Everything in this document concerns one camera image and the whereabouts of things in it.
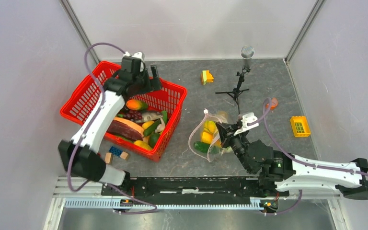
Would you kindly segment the purple toy grapes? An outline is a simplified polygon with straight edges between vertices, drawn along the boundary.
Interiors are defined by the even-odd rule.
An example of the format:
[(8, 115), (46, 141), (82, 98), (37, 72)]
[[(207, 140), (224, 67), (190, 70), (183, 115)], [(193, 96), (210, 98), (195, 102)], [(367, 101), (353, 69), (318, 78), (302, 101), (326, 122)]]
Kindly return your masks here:
[(129, 110), (124, 114), (124, 118), (133, 122), (140, 121), (142, 119), (142, 114), (136, 110)]

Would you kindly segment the orange yellow toy mango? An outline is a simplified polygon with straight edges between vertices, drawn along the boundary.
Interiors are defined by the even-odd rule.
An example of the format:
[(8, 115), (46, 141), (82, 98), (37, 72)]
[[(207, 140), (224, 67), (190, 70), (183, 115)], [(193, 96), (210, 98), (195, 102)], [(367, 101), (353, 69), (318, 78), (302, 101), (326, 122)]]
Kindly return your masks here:
[(202, 132), (201, 134), (201, 141), (206, 143), (206, 144), (211, 144), (212, 143), (212, 140), (213, 140), (213, 135), (209, 132)]

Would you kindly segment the yellow toy crate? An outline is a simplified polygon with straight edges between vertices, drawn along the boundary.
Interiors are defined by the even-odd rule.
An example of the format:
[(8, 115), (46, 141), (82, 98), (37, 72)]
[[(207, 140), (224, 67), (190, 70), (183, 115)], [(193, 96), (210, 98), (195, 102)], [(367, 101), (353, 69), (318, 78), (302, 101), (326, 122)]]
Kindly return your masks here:
[(311, 130), (305, 116), (292, 116), (290, 123), (294, 137), (305, 138), (311, 135)]

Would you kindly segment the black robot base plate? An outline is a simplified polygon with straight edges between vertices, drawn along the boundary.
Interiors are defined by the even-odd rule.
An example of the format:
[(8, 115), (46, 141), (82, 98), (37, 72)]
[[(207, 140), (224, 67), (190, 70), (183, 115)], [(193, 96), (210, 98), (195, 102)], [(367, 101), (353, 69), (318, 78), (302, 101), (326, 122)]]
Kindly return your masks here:
[(155, 205), (240, 205), (280, 194), (273, 182), (248, 176), (132, 177), (119, 189)]

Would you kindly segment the dark green toy cucumber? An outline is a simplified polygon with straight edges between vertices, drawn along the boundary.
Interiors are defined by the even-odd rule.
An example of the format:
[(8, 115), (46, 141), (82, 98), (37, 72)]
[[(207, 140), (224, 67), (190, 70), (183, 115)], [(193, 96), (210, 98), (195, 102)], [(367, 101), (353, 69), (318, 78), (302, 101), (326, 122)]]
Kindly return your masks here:
[(193, 144), (193, 147), (201, 152), (201, 153), (204, 153), (204, 154), (207, 154), (208, 153), (208, 149), (210, 147), (210, 145), (208, 143), (204, 143), (202, 141), (196, 141), (194, 144)]

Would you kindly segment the blue toy block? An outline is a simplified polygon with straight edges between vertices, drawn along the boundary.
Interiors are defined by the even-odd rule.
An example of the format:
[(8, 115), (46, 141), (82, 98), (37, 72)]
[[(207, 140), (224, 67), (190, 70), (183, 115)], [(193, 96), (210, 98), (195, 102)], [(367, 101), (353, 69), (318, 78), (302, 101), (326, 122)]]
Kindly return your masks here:
[(111, 153), (111, 154), (113, 154), (113, 155), (115, 155), (115, 156), (117, 156), (117, 157), (121, 157), (121, 154), (122, 154), (122, 150), (121, 149), (119, 149), (119, 148), (117, 148), (117, 147), (114, 147), (114, 146), (112, 146), (110, 149), (109, 149), (109, 152)]

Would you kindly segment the clear zip top bag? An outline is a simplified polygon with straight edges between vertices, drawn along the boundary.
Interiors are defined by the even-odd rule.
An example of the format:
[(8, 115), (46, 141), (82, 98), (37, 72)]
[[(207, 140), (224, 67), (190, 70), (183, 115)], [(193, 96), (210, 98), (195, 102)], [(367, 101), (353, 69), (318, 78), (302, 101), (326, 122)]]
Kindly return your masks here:
[(196, 156), (212, 162), (226, 153), (233, 153), (231, 147), (223, 148), (216, 124), (231, 121), (225, 111), (217, 111), (215, 114), (204, 109), (204, 118), (193, 130), (188, 139), (188, 147)]

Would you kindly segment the yellow toy banana bunch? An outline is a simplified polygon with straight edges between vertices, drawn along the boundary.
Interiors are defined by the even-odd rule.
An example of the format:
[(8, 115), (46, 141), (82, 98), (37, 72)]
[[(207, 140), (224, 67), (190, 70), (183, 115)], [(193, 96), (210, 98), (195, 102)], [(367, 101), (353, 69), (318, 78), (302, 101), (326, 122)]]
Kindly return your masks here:
[(203, 131), (214, 134), (217, 131), (216, 123), (212, 120), (206, 120), (204, 122)]

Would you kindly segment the orange green toy papaya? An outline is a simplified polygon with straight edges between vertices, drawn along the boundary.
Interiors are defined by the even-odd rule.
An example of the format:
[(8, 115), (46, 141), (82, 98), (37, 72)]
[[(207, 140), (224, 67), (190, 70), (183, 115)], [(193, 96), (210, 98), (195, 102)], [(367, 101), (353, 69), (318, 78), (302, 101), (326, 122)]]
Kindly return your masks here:
[(148, 109), (148, 104), (141, 100), (130, 99), (126, 102), (126, 107), (129, 110), (143, 111)]

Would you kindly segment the wooden toy block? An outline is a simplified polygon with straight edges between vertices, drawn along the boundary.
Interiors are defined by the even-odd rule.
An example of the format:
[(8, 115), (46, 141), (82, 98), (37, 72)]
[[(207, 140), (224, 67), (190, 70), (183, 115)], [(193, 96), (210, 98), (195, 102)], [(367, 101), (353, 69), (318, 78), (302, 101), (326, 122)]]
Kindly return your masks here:
[(121, 152), (120, 155), (119, 155), (119, 158), (121, 158), (123, 160), (126, 160), (126, 161), (129, 159), (129, 157), (130, 157), (129, 153), (127, 153), (125, 151)]
[(112, 164), (113, 157), (114, 157), (114, 155), (113, 155), (112, 153), (107, 152), (107, 153), (105, 154), (105, 158), (104, 158), (105, 163), (106, 163), (106, 164)]

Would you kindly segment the yellow toy bell pepper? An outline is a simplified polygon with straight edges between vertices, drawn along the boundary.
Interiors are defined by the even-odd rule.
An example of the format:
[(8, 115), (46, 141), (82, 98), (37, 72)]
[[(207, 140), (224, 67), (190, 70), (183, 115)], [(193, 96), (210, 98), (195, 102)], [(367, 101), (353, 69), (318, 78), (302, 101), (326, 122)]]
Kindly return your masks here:
[(154, 124), (154, 121), (147, 121), (145, 123), (142, 124), (142, 128), (143, 129), (147, 129), (149, 128), (152, 124)]

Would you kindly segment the red plastic shopping basket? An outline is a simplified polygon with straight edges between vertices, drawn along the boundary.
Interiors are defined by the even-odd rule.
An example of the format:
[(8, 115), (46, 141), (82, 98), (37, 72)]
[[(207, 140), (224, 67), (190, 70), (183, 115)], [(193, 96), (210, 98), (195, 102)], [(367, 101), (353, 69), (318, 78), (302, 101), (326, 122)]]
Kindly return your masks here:
[[(185, 87), (161, 79), (162, 89), (133, 98), (148, 104), (151, 110), (166, 111), (168, 122), (153, 150), (145, 150), (133, 142), (106, 133), (104, 138), (130, 152), (159, 161), (171, 136), (173, 135), (182, 113), (182, 107), (187, 95)], [(93, 108), (99, 101), (100, 90), (90, 75), (87, 75), (72, 93), (68, 101), (60, 109), (60, 114), (79, 125), (83, 125)]]

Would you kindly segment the yellow green toy block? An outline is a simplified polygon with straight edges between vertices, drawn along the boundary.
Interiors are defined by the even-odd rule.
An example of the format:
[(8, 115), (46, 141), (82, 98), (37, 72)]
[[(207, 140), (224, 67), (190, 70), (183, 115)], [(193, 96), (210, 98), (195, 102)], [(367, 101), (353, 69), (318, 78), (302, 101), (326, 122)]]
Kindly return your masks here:
[(210, 73), (209, 70), (203, 70), (201, 72), (200, 77), (201, 77), (201, 84), (202, 85), (206, 85), (207, 83), (213, 83), (214, 82), (214, 77)]

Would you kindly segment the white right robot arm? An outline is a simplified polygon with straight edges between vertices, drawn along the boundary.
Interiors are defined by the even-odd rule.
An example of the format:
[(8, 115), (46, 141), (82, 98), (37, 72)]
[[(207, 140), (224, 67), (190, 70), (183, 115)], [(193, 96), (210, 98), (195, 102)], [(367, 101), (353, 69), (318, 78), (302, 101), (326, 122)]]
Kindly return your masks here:
[(352, 200), (368, 200), (368, 161), (335, 163), (283, 153), (261, 140), (249, 142), (236, 124), (216, 124), (222, 147), (230, 147), (246, 172), (258, 176), (258, 191), (269, 196), (291, 190), (330, 191)]

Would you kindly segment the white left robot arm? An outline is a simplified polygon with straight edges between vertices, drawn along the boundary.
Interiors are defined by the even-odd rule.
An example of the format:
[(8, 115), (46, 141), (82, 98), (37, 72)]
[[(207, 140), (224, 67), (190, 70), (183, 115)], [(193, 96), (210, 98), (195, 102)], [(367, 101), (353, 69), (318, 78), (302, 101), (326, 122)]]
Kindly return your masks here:
[(82, 127), (71, 140), (62, 140), (58, 145), (68, 183), (76, 175), (88, 181), (113, 184), (119, 195), (130, 192), (131, 182), (125, 178), (126, 172), (105, 163), (97, 152), (114, 117), (128, 99), (161, 89), (157, 67), (151, 66), (151, 71), (153, 77), (149, 76), (142, 52), (126, 52), (115, 76), (99, 84), (99, 100)]

